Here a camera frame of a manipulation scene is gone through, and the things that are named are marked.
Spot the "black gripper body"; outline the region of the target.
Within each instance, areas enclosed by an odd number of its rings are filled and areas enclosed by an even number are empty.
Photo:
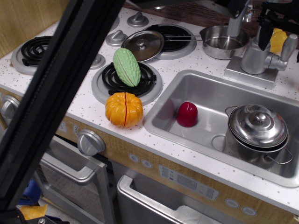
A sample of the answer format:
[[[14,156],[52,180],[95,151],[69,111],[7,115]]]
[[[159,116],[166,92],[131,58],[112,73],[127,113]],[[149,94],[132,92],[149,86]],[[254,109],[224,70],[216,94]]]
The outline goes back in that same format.
[[[271,34],[274,28],[298,34],[299,33],[299,1],[288,3],[262,3],[262,11],[258,16],[260,32]]]

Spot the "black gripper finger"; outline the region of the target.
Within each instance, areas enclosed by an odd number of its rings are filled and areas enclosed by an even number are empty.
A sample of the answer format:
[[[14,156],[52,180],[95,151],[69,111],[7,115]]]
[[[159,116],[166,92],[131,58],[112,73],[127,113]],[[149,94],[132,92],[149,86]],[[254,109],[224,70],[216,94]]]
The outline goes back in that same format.
[[[264,51],[268,46],[270,39],[272,37],[273,25],[266,15],[265,16],[259,15],[258,22],[260,26],[259,36],[258,36],[258,46],[262,51]]]

